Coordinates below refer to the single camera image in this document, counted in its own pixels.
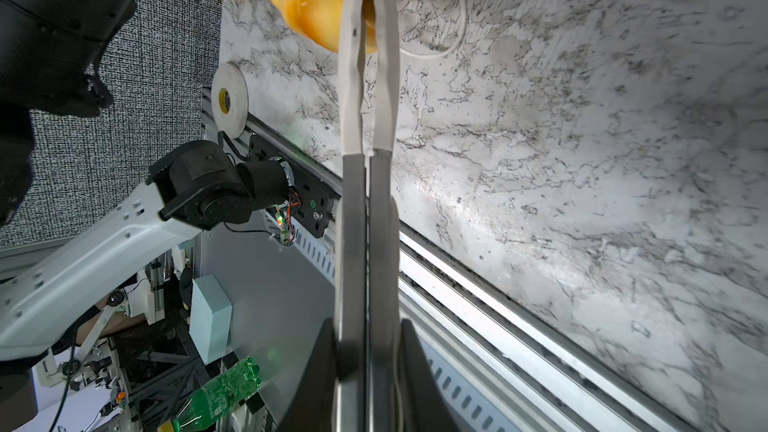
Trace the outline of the metal tongs white tips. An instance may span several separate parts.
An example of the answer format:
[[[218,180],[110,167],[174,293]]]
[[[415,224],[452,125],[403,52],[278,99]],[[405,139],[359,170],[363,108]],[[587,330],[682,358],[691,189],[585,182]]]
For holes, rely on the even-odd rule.
[[[364,147],[365,4],[375,13],[375,120]],[[397,207],[391,165],[398,117],[400,52],[395,0],[343,0],[338,98],[343,189],[337,221],[337,431],[396,431],[399,341]]]

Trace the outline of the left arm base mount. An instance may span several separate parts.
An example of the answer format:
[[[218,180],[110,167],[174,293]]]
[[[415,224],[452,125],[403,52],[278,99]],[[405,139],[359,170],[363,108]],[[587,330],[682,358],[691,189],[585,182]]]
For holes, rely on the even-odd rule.
[[[251,136],[249,155],[252,159],[259,161],[282,159],[290,165],[293,172],[293,203],[296,203],[296,200],[299,202],[297,208],[292,208],[291,217],[313,237],[322,239],[330,222],[334,219],[340,195],[307,166],[290,157],[262,136]]]

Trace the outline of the white paper gift bag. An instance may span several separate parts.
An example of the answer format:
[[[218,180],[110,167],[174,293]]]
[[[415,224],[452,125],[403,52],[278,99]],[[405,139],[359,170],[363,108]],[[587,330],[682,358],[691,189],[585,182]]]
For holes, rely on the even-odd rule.
[[[467,0],[398,0],[400,52],[405,57],[437,60],[463,42]]]

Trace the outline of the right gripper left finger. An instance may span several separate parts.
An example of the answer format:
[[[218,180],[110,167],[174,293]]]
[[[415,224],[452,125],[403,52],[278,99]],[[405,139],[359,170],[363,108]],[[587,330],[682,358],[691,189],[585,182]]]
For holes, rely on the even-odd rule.
[[[320,328],[294,398],[277,431],[331,431],[336,377],[334,324],[333,319],[328,318]]]

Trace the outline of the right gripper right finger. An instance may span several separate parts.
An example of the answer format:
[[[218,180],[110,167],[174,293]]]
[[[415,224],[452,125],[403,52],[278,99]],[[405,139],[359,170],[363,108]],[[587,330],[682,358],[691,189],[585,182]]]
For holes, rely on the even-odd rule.
[[[405,431],[458,431],[440,393],[415,326],[401,321],[399,390]]]

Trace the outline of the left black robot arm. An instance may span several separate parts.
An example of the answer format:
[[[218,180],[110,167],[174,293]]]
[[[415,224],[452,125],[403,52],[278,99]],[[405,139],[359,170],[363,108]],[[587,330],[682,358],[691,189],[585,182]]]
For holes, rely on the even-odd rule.
[[[191,140],[222,0],[1,0],[1,245],[74,236]]]

